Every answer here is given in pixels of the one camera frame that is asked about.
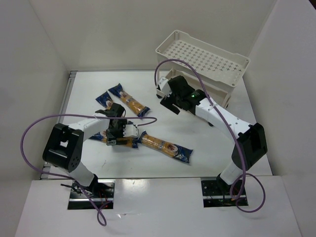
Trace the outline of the pasta bag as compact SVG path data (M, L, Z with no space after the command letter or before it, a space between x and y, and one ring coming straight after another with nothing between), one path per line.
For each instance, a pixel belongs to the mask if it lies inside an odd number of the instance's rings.
M159 151L170 158L187 164L190 163L190 157L194 151L183 146L153 137L146 131L141 133L137 142L148 148Z
M107 110L110 109L114 103L107 91L98 96L95 100Z
M99 141L106 144L106 132L98 132L89 138L90 140ZM133 149L138 148L138 142L136 138L125 137L117 138L116 146L125 146Z
M119 83L118 85L108 89L113 95L120 99L130 110L138 117L144 117L149 111L150 108L143 106L137 100L135 100L131 95L129 95Z

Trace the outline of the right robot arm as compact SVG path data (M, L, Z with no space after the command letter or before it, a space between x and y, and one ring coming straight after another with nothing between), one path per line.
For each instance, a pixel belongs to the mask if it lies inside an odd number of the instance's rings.
M191 87L183 76L161 77L157 87L162 94L161 105L175 114L181 110L188 111L232 140L232 160L217 178L226 192L267 153L265 131L261 124L250 124L234 116L218 105L204 89Z

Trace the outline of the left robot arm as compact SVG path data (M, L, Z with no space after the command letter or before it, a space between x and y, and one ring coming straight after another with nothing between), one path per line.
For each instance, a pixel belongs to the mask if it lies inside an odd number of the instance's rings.
M82 163L82 147L89 138L110 146L126 145L123 131L127 120L120 119L124 111L123 106L114 103L96 112L105 115L106 119L87 118L69 125L56 124L43 151L43 160L63 170L93 196L104 196L110 187L100 183L97 175Z

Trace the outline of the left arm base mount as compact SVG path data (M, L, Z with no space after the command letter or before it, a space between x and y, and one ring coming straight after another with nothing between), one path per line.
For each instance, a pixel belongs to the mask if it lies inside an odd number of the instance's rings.
M86 191L88 196L94 202L94 204L101 209L113 209L114 207L114 192L115 192L115 180L114 179L100 179L99 183L105 187L96 194L90 191ZM94 209L93 205L82 192L81 188L73 183L71 186L66 185L70 188L70 196L68 201L68 210L86 210Z

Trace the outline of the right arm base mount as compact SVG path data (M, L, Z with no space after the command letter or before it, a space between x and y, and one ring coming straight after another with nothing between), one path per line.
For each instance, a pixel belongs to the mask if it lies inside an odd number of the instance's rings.
M220 187L216 179L201 179L201 189L204 208L236 206L229 189Z

